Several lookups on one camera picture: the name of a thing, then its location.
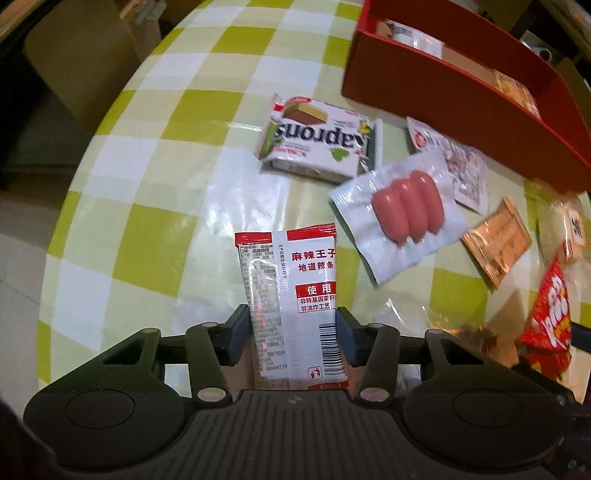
metal screw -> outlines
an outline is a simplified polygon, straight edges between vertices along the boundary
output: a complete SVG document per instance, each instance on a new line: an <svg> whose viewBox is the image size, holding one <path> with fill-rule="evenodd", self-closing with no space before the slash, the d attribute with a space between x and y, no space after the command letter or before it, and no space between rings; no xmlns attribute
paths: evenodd
<svg viewBox="0 0 591 480"><path fill-rule="evenodd" d="M226 391L217 387L207 387L199 390L197 394L199 400L207 402L216 402L223 400L226 397Z"/></svg>
<svg viewBox="0 0 591 480"><path fill-rule="evenodd" d="M388 399L390 394L387 390L379 387L368 387L364 388L360 393L359 396L363 398L365 401L370 402L383 402Z"/></svg>

green and white checkered tablecloth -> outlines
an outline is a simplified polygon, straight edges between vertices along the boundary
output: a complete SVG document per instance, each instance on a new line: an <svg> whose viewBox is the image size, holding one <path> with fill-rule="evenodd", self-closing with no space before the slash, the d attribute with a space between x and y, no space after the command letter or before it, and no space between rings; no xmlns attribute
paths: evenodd
<svg viewBox="0 0 591 480"><path fill-rule="evenodd" d="M92 139L48 249L41 385L144 327L170 335L224 321L246 301L237 231L336 221L338 303L362 320L395 295L473 323L523 321L541 275L535 244L493 294L460 242L374 289L329 206L333 186L260 171L252 152L275 92L380 116L385 161L409 155L402 119L340 95L359 12L335 0L213 0L144 61ZM527 189L491 162L491 211L510 195L533 234ZM482 220L463 211L471 225ZM591 326L582 295L573 319Z"/></svg>

wafer image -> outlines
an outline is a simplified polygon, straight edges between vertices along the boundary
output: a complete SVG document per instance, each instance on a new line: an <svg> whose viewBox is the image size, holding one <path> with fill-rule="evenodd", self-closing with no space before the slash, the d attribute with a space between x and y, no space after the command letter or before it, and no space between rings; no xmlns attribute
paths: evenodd
<svg viewBox="0 0 591 480"><path fill-rule="evenodd" d="M328 113L324 110L305 102L288 104L283 110L283 118L289 118L302 125L325 124L328 117Z"/></svg>

ribbed black surface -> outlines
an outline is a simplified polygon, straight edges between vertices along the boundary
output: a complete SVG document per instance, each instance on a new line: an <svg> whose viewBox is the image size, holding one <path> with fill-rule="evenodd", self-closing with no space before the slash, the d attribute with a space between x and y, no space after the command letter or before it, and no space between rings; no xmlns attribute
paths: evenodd
<svg viewBox="0 0 591 480"><path fill-rule="evenodd" d="M230 407L199 413L181 439L152 460L124 471L75 477L554 479L542 468L507 475L478 475L441 465L417 450L388 412L358 407L343 391L247 391Z"/></svg>

tile grout line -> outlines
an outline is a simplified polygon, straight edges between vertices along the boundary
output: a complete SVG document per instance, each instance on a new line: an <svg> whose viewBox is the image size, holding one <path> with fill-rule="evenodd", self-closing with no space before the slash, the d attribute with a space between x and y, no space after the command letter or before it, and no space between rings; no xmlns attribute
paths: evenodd
<svg viewBox="0 0 591 480"><path fill-rule="evenodd" d="M25 295L23 292L18 291L16 288L14 288L12 285L6 283L4 280L0 280L0 283L6 285L8 288L10 288L11 290L17 292L19 295L22 295L23 297L25 297L28 300L31 300L33 303L40 305L40 302L33 300L31 297L28 297L27 295Z"/></svg>

